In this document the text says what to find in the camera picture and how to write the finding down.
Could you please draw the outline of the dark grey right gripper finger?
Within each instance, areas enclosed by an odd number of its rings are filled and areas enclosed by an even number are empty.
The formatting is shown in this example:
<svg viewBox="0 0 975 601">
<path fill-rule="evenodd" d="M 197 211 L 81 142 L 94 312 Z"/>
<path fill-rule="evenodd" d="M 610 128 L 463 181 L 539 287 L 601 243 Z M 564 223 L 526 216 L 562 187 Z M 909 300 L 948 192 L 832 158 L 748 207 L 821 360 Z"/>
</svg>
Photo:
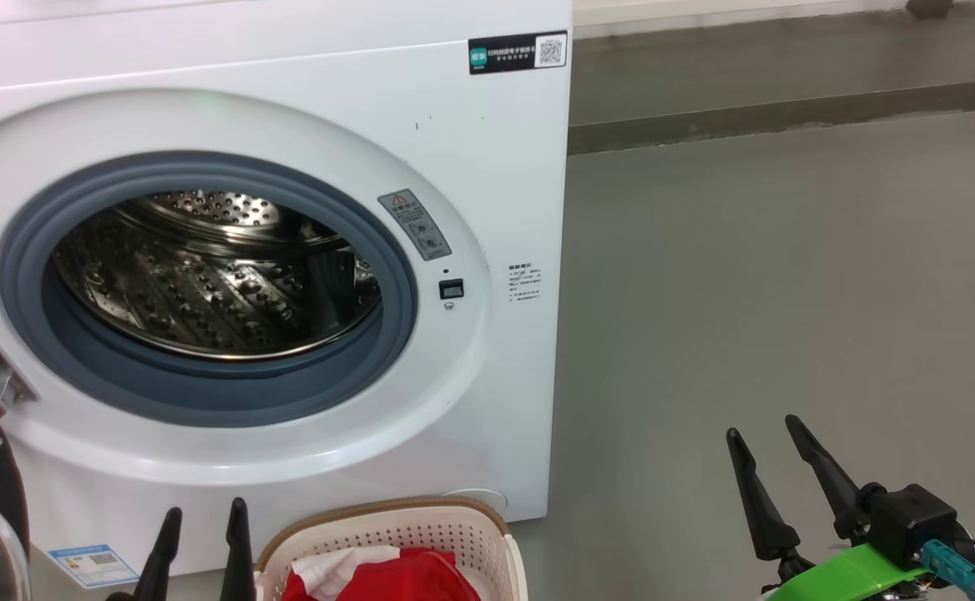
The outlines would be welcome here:
<svg viewBox="0 0 975 601">
<path fill-rule="evenodd" d="M 830 504 L 832 528 L 841 540 L 865 540 L 869 518 L 857 503 L 859 487 L 846 475 L 838 461 L 813 437 L 797 415 L 786 415 L 789 431 L 801 460 L 806 462 L 818 479 L 821 490 Z"/>
<path fill-rule="evenodd" d="M 725 445 L 730 453 L 755 556 L 763 562 L 789 562 L 797 558 L 800 537 L 786 524 L 771 501 L 759 479 L 757 461 L 736 427 L 729 427 L 725 433 Z"/>
</svg>

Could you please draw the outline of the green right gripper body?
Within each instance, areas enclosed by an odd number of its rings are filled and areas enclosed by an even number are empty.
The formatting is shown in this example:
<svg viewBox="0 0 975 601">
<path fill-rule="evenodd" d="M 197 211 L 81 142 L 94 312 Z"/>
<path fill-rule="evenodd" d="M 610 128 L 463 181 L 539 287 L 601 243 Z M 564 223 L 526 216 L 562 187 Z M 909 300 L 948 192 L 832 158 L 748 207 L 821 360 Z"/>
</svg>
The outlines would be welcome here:
<svg viewBox="0 0 975 601">
<path fill-rule="evenodd" d="M 862 544 L 766 591 L 759 601 L 864 601 L 928 573 L 923 566 L 901 570 L 868 544 Z"/>
</svg>

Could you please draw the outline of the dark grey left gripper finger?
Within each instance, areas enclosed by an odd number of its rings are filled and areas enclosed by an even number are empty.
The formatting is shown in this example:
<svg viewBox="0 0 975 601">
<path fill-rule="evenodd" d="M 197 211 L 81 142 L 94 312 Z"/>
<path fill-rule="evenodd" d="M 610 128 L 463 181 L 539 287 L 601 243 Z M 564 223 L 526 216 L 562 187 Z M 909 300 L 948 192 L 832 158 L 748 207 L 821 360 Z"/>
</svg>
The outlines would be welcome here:
<svg viewBox="0 0 975 601">
<path fill-rule="evenodd" d="M 220 601 L 255 601 L 257 589 L 255 589 L 255 563 L 250 537 L 250 514 L 243 498 L 233 498 L 225 540 L 229 545 L 229 555 L 225 564 Z"/>
<path fill-rule="evenodd" d="M 170 566 L 179 552 L 182 518 L 179 508 L 171 508 L 164 515 L 162 528 L 138 578 L 134 601 L 167 601 Z"/>
</svg>

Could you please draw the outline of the red and white clothes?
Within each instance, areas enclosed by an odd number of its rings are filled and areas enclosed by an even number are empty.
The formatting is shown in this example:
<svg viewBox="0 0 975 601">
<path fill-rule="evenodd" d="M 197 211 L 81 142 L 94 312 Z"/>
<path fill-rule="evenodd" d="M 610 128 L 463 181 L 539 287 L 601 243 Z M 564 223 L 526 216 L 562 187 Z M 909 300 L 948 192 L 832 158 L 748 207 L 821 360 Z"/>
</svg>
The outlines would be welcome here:
<svg viewBox="0 0 975 601">
<path fill-rule="evenodd" d="M 453 553 L 343 548 L 290 563 L 280 601 L 482 601 Z"/>
</svg>

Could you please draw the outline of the cream perforated basket brown rim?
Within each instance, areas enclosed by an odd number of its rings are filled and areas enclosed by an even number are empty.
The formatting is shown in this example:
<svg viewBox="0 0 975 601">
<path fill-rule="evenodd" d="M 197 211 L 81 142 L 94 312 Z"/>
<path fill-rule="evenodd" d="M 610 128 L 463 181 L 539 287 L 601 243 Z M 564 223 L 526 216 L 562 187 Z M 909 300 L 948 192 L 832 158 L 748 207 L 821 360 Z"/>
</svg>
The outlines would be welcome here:
<svg viewBox="0 0 975 601">
<path fill-rule="evenodd" d="M 290 563 L 298 559 L 370 545 L 452 553 L 481 601 L 530 601 L 521 552 L 507 523 L 486 503 L 465 496 L 363 503 L 286 526 L 258 558 L 255 601 L 280 601 Z"/>
</svg>

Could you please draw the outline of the white front-load washing machine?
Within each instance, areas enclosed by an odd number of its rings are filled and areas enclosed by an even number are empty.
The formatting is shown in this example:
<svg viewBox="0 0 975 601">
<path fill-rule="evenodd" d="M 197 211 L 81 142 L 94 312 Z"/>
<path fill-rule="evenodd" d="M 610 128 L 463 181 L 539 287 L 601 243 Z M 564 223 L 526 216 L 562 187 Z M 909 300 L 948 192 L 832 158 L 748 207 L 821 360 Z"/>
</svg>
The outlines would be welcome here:
<svg viewBox="0 0 975 601">
<path fill-rule="evenodd" d="M 548 512 L 570 47 L 563 68 L 468 72 L 473 38 L 568 31 L 572 0 L 0 0 L 0 245 L 26 179 L 164 151 L 236 154 L 369 194 L 414 266 L 411 342 L 369 391 L 263 427 L 167 425 L 64 384 L 0 417 L 31 550 L 106 544 L 137 574 L 182 510 L 170 575 L 225 568 L 325 511 L 491 488 Z M 408 188 L 452 255 L 423 261 L 377 202 Z M 463 298 L 438 282 L 464 279 Z"/>
</svg>

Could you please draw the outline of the blue energy label sticker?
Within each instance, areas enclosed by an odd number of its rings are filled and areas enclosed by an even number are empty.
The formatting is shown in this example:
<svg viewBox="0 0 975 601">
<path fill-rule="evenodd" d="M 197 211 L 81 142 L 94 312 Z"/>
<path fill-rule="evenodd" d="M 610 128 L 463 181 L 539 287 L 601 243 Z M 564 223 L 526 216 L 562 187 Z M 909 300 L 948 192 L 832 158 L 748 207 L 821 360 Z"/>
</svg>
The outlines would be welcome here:
<svg viewBox="0 0 975 601">
<path fill-rule="evenodd" d="M 50 550 L 46 556 L 86 589 L 136 584 L 139 574 L 109 545 Z"/>
</svg>

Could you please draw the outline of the round drain filter cover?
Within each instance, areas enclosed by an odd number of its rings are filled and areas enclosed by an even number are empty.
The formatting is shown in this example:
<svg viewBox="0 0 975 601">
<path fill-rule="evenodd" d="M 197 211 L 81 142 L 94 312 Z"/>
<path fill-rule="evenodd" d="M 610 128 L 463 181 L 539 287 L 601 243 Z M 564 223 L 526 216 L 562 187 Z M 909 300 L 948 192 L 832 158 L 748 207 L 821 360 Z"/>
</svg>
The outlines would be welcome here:
<svg viewBox="0 0 975 601">
<path fill-rule="evenodd" d="M 444 493 L 443 496 L 472 499 L 473 501 L 491 507 L 499 516 L 503 516 L 509 506 L 507 496 L 491 488 L 460 488 L 460 490 Z"/>
</svg>

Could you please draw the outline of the grey warning sticker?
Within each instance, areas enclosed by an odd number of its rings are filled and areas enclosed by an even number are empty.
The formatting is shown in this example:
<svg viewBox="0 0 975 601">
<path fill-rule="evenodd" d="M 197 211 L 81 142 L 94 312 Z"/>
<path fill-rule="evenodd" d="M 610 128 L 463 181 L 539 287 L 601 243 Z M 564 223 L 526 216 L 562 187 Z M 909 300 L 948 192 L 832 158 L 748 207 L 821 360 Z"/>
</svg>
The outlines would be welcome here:
<svg viewBox="0 0 975 601">
<path fill-rule="evenodd" d="M 405 188 L 380 195 L 377 202 L 400 225 L 423 261 L 434 261 L 452 255 L 444 233 L 437 227 L 437 222 L 414 191 Z"/>
</svg>

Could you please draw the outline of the black QR code sticker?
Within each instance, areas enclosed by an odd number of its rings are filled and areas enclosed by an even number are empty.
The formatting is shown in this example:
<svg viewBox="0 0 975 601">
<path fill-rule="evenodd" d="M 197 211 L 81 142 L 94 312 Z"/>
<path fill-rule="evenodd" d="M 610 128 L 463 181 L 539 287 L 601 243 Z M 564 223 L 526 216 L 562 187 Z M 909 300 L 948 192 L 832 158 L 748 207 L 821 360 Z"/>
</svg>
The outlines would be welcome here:
<svg viewBox="0 0 975 601">
<path fill-rule="evenodd" d="M 468 72 L 481 75 L 563 68 L 568 63 L 568 47 L 568 31 L 468 39 Z"/>
</svg>

